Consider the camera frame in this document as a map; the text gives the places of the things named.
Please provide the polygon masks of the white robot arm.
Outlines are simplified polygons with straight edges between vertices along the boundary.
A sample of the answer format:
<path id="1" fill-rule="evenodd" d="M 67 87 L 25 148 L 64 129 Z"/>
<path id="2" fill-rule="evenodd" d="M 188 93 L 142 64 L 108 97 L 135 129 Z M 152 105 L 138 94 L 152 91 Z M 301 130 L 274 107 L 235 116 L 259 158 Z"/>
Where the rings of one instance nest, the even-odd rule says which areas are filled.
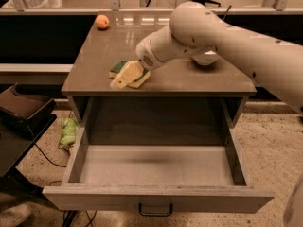
<path id="1" fill-rule="evenodd" d="M 205 6 L 185 2 L 169 24 L 145 37 L 111 86 L 122 89 L 169 61 L 213 51 L 297 113 L 303 108 L 303 46 L 231 26 Z"/>

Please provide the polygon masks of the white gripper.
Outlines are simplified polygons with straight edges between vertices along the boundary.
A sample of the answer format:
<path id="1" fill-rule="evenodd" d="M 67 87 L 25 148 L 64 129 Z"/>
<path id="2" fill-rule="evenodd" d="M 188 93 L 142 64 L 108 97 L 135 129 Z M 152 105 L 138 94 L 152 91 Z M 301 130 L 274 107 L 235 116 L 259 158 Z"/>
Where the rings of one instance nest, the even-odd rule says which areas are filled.
<path id="1" fill-rule="evenodd" d="M 121 61 L 110 70 L 109 76 L 113 79 L 110 86 L 113 89 L 122 89 L 140 79 L 144 74 L 144 68 L 151 71 L 164 65 L 154 56 L 151 40 L 152 36 L 149 35 L 136 46 L 137 61 Z"/>

